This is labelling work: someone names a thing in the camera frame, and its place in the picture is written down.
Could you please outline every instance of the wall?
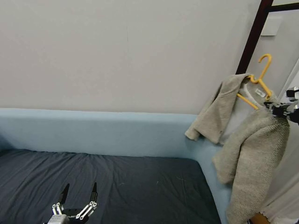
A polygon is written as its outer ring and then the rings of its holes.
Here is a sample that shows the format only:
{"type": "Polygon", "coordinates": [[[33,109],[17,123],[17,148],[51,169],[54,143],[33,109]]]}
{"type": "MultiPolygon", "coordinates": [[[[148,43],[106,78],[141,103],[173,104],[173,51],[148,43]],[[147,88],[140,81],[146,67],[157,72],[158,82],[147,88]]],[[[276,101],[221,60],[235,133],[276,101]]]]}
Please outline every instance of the wall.
{"type": "MultiPolygon", "coordinates": [[[[3,0],[0,107],[198,113],[234,74],[259,0],[3,0]]],[[[299,14],[273,54],[275,91],[299,56],[299,14]]]]}

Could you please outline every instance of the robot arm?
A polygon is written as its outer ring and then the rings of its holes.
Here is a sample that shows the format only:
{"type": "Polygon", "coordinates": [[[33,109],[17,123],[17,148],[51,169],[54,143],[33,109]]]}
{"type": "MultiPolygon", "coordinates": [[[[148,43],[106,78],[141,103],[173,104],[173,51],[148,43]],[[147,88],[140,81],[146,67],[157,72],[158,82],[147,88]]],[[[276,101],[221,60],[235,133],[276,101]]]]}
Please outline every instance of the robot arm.
{"type": "Polygon", "coordinates": [[[287,118],[299,125],[299,86],[288,89],[286,97],[289,98],[290,103],[265,102],[264,104],[275,117],[287,118]]]}
{"type": "Polygon", "coordinates": [[[64,209],[64,203],[70,188],[68,183],[61,192],[58,202],[52,205],[53,215],[47,223],[43,224],[84,224],[88,218],[94,213],[97,208],[97,183],[94,183],[93,190],[90,196],[90,202],[83,208],[79,209],[64,209]]]}

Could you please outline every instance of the knitted sweater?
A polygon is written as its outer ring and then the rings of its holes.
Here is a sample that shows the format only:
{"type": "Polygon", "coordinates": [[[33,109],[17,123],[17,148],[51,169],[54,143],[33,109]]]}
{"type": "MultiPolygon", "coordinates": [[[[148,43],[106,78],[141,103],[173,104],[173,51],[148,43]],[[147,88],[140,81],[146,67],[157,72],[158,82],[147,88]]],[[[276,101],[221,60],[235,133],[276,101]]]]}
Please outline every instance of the knitted sweater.
{"type": "MultiPolygon", "coordinates": [[[[219,142],[241,83],[247,75],[233,75],[222,83],[186,131],[188,138],[196,140],[201,133],[212,142],[219,142]]],[[[260,103],[259,110],[242,122],[212,159],[219,181],[233,181],[231,201],[227,208],[229,224],[246,223],[259,212],[273,170],[283,156],[289,136],[288,121],[273,117],[263,107],[262,97],[255,96],[255,99],[260,103]]],[[[277,102],[277,99],[272,95],[270,101],[277,102]]]]}

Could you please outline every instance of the yellow clothes hanger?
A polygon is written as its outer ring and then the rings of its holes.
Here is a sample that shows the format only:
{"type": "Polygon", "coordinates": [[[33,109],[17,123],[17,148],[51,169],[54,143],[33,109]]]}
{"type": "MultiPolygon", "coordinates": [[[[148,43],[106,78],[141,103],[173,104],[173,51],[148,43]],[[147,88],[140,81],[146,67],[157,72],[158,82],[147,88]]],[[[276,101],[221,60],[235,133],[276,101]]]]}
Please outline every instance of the yellow clothes hanger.
{"type": "MultiPolygon", "coordinates": [[[[263,82],[263,77],[264,77],[264,75],[266,74],[267,69],[269,68],[269,66],[270,66],[270,64],[271,64],[271,61],[272,61],[272,55],[271,55],[271,54],[265,54],[265,55],[263,55],[263,56],[258,60],[258,62],[260,63],[265,57],[268,58],[268,62],[267,62],[267,64],[266,64],[265,68],[263,69],[262,74],[260,75],[260,77],[259,77],[257,80],[255,80],[255,79],[254,79],[254,75],[250,75],[250,76],[247,76],[247,78],[250,78],[250,81],[251,81],[252,83],[255,83],[255,84],[259,83],[259,84],[262,86],[262,88],[265,90],[265,92],[267,93],[265,99],[266,99],[266,100],[269,100],[269,99],[270,99],[270,96],[272,96],[272,92],[271,92],[271,90],[266,86],[266,84],[263,82]]],[[[246,103],[248,103],[250,106],[252,106],[254,109],[256,109],[256,110],[258,109],[258,107],[257,107],[256,105],[254,105],[253,103],[251,103],[248,99],[246,99],[246,98],[245,98],[244,96],[242,96],[240,93],[238,93],[237,96],[238,96],[239,98],[241,98],[242,100],[244,100],[246,103]]]]}

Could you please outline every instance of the mattress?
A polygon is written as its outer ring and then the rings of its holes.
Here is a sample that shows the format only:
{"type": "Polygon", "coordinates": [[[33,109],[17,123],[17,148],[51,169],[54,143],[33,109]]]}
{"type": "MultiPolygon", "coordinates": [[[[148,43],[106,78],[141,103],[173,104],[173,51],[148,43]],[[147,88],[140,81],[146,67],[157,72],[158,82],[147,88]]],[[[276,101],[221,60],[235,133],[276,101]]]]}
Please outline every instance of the mattress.
{"type": "Polygon", "coordinates": [[[83,208],[97,182],[88,224],[219,224],[194,160],[6,150],[0,152],[0,223],[41,224],[69,183],[65,208],[83,208]]]}

